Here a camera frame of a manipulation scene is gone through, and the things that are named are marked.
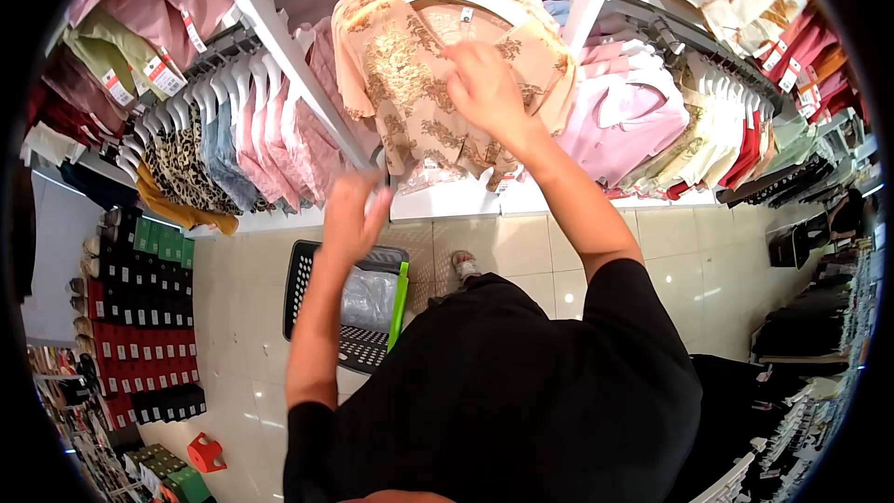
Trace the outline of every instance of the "green box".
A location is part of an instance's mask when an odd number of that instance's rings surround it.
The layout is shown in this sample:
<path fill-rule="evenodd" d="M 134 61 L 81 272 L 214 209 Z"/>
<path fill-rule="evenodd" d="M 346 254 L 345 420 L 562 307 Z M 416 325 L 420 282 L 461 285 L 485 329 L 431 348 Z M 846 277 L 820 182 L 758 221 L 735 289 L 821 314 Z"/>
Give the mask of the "green box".
<path fill-rule="evenodd" d="M 137 219 L 137 228 L 133 232 L 133 249 L 135 251 L 149 252 L 149 233 L 151 231 L 151 221 L 146 218 Z"/>
<path fill-rule="evenodd" d="M 152 228 L 149 230 L 149 249 L 146 252 L 158 254 L 158 242 L 161 239 L 162 225 L 152 222 Z"/>
<path fill-rule="evenodd" d="M 183 257 L 180 259 L 180 265 L 185 269 L 192 270 L 192 256 L 196 251 L 196 242 L 192 239 L 183 238 Z"/>
<path fill-rule="evenodd" d="M 159 227 L 161 230 L 158 234 L 158 258 L 179 264 L 183 256 L 183 235 L 169 226 Z"/>

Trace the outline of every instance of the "pink blouse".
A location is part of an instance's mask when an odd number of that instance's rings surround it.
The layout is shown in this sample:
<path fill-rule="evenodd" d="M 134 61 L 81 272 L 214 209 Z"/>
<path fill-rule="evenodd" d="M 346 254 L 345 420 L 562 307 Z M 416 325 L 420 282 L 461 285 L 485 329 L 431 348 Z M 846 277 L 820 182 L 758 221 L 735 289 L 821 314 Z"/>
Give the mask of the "pink blouse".
<path fill-rule="evenodd" d="M 581 82 L 568 126 L 555 140 L 594 181 L 614 188 L 643 159 L 669 146 L 688 122 L 670 73 L 635 70 Z"/>

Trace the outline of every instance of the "black shirt on hanger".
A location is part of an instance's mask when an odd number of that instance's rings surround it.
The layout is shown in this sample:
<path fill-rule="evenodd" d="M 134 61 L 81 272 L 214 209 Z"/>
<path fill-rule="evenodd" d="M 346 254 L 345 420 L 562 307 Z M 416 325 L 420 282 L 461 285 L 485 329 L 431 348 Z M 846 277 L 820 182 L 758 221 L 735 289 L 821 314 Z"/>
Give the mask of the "black shirt on hanger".
<path fill-rule="evenodd" d="M 582 320 L 517 286 L 421 313 L 337 411 L 289 411 L 286 501 L 381 489 L 468 501 L 662 501 L 695 439 L 701 388 L 631 260 L 593 276 Z"/>

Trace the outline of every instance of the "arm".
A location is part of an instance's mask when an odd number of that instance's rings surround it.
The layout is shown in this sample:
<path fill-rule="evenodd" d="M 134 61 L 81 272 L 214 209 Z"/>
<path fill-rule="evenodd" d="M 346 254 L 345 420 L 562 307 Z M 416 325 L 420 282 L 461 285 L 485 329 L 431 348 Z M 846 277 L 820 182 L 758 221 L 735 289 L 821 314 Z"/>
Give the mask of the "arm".
<path fill-rule="evenodd" d="M 616 259 L 642 264 L 637 241 L 602 189 L 553 141 L 539 118 L 525 113 L 518 84 L 496 49 L 464 41 L 441 55 L 456 65 L 447 81 L 453 104 L 525 164 L 584 263 L 587 282 Z"/>
<path fill-rule="evenodd" d="M 392 191 L 384 188 L 364 216 L 366 197 L 379 175 L 359 173 L 339 177 L 332 187 L 323 224 L 323 245 L 314 255 L 285 375 L 285 402 L 337 406 L 335 367 L 338 365 L 341 289 L 353 264 L 369 252 L 388 216 Z"/>

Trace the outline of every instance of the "floral blouse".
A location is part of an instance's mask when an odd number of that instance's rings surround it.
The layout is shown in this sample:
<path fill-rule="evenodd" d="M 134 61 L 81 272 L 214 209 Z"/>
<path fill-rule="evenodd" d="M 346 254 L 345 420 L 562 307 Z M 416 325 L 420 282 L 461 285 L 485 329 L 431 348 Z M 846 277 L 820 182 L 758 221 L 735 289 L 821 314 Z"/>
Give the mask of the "floral blouse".
<path fill-rule="evenodd" d="M 413 6 L 403 0 L 339 2 L 332 15 L 339 91 L 351 117 L 375 117 L 390 173 L 402 175 L 411 161 L 424 158 L 443 167 L 458 165 L 475 177 L 493 167 L 488 183 L 493 191 L 503 175 L 518 168 L 519 162 L 470 125 L 447 95 L 453 63 L 441 58 L 440 50 L 457 41 L 493 43 L 519 82 L 527 113 L 553 133 L 564 129 L 576 62 L 542 1 L 529 1 L 517 0 L 531 13 L 518 27 L 475 5 L 471 21 L 462 21 L 469 5 L 448 0 L 418 0 Z"/>

